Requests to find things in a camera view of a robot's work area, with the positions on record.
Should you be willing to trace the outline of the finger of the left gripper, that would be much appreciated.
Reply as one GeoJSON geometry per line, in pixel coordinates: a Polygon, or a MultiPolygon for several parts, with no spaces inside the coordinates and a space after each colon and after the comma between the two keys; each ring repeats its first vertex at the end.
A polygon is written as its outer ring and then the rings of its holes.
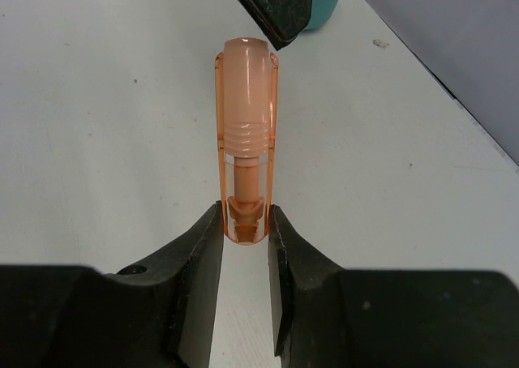
{"type": "Polygon", "coordinates": [[[274,49],[290,45],[311,19],[312,0],[238,0],[274,49]]]}

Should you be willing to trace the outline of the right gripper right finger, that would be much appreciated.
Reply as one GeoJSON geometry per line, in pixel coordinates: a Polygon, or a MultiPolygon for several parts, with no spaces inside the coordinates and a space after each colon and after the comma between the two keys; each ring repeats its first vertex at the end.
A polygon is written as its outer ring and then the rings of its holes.
{"type": "Polygon", "coordinates": [[[274,353],[284,367],[515,367],[518,289],[487,270],[346,269],[269,213],[274,353]]]}

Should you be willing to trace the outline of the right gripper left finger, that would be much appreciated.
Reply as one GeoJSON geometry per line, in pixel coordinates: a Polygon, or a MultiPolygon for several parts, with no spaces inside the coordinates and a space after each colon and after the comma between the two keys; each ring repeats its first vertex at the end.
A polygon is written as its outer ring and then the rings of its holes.
{"type": "Polygon", "coordinates": [[[212,205],[184,234],[114,274],[2,266],[2,366],[208,366],[222,215],[212,205]]]}

